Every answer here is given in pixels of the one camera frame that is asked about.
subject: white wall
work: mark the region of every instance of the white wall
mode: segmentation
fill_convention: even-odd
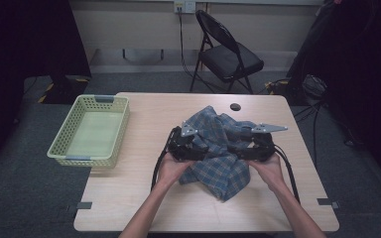
[[[76,0],[70,4],[87,49],[179,49],[181,46],[179,17],[173,13],[171,1]],[[202,3],[196,4],[196,9],[204,7]],[[274,52],[296,52],[317,9],[315,4],[208,4],[211,15],[237,41],[253,51]],[[201,31],[194,15],[183,15],[183,33],[185,49],[198,49]]]

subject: black cable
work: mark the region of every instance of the black cable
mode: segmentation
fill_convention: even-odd
[[[283,78],[283,79],[278,79],[278,80],[275,80],[273,81],[272,83],[277,83],[277,82],[280,82],[280,81],[288,81],[287,78]],[[264,86],[264,88],[262,88],[259,92],[255,93],[255,94],[261,94],[263,91],[265,91],[267,89],[267,86]]]
[[[318,152],[317,152],[317,119],[320,111],[320,106],[319,104],[317,106],[317,113],[315,114],[315,119],[314,119],[314,165],[315,168],[318,170]]]
[[[189,76],[192,76],[190,71],[188,70],[187,64],[185,63],[184,57],[184,33],[182,31],[182,8],[178,8],[179,22],[181,24],[181,55],[182,55],[182,67],[185,70],[185,73]]]
[[[300,112],[294,114],[293,117],[297,117],[297,116],[299,116],[300,114],[306,112],[306,111],[309,110],[309,109],[312,109],[312,106],[311,106],[311,105],[309,105],[308,107],[306,107],[306,108],[303,109],[302,111],[300,111]]]
[[[304,117],[302,117],[301,119],[297,120],[296,122],[299,123],[299,122],[302,122],[306,119],[308,119],[311,115],[313,115],[315,113],[315,110],[313,109],[312,106],[308,107],[307,109],[311,109],[311,111],[308,112],[308,114],[306,114]]]
[[[151,190],[153,190],[154,188],[154,185],[156,184],[156,181],[157,181],[157,176],[159,174],[159,168],[160,168],[160,164],[162,163],[162,160],[163,160],[163,157],[166,155],[167,153],[167,149],[169,147],[169,142],[170,142],[170,139],[172,138],[173,134],[175,133],[175,130],[178,130],[178,127],[174,128],[172,130],[172,132],[170,132],[170,135],[169,135],[169,138],[167,139],[167,142],[166,142],[166,145],[162,151],[162,153],[160,154],[160,157],[157,159],[157,162],[156,162],[156,166],[154,167],[154,171],[153,171],[153,180],[151,182]]]
[[[318,106],[318,105],[322,106],[322,105],[324,105],[324,104],[325,104],[325,99],[322,99],[321,101],[319,101],[319,102],[317,102],[317,103],[315,103],[315,104],[313,104],[313,105],[309,105],[307,108],[305,108],[305,109],[302,110],[301,112],[298,112],[297,114],[294,115],[294,117],[296,118],[297,116],[299,116],[301,113],[303,113],[304,111],[306,111],[306,110],[308,110],[308,109],[312,109],[313,111],[317,111],[317,113],[319,113],[318,110],[317,110],[317,106]],[[341,122],[341,121],[339,121],[339,120],[333,119],[333,118],[331,118],[331,117],[329,117],[329,116],[327,116],[327,115],[324,115],[324,116],[325,116],[325,118],[327,118],[328,120],[330,120],[330,121],[332,121],[332,122],[338,124],[339,126],[343,127],[343,128],[345,129],[345,131],[348,132],[349,137],[352,138],[353,142],[354,142],[356,145],[363,145],[363,142],[357,140],[357,138],[354,136],[354,134],[353,134],[353,132],[351,131],[351,129],[350,129],[346,124],[344,124],[343,122]],[[306,118],[303,118],[303,119],[300,119],[300,120],[297,120],[296,122],[301,122],[301,121],[303,121],[303,120],[305,120],[305,119],[307,119],[307,117],[306,117]]]
[[[289,172],[290,183],[292,184],[293,194],[296,200],[300,203],[299,191],[297,190],[295,175],[293,174],[293,169],[292,169],[292,166],[290,165],[289,159],[287,158],[286,154],[284,153],[283,149],[281,149],[281,147],[277,145],[274,145],[274,146],[276,148],[275,152],[281,156],[284,163],[286,164],[287,171]]]

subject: black folding chair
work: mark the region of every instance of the black folding chair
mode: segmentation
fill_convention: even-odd
[[[248,75],[262,70],[264,62],[254,53],[236,42],[230,32],[217,20],[202,10],[196,11],[196,18],[203,31],[203,40],[198,54],[196,67],[194,69],[193,79],[190,85],[190,91],[193,90],[193,84],[196,77],[200,79],[212,92],[212,86],[215,86],[197,75],[197,69],[202,62],[211,70],[221,81],[229,83],[226,93],[230,93],[231,87],[235,81],[242,84],[251,94],[252,87]],[[210,37],[219,42],[219,46],[214,46]],[[210,45],[210,49],[205,50],[205,44]],[[246,85],[240,81],[245,78]]]

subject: blue plaid shirt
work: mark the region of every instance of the blue plaid shirt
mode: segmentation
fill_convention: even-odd
[[[181,184],[200,181],[217,198],[233,197],[250,181],[249,168],[227,151],[227,146],[247,148],[250,142],[240,140],[241,128],[254,128],[249,121],[237,122],[227,114],[217,115],[212,106],[194,114],[187,123],[197,129],[193,146],[208,148],[205,159],[196,162],[181,176]]]

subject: green basket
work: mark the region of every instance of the green basket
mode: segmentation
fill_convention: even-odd
[[[62,166],[114,168],[129,118],[129,99],[79,95],[69,110],[48,157]]]

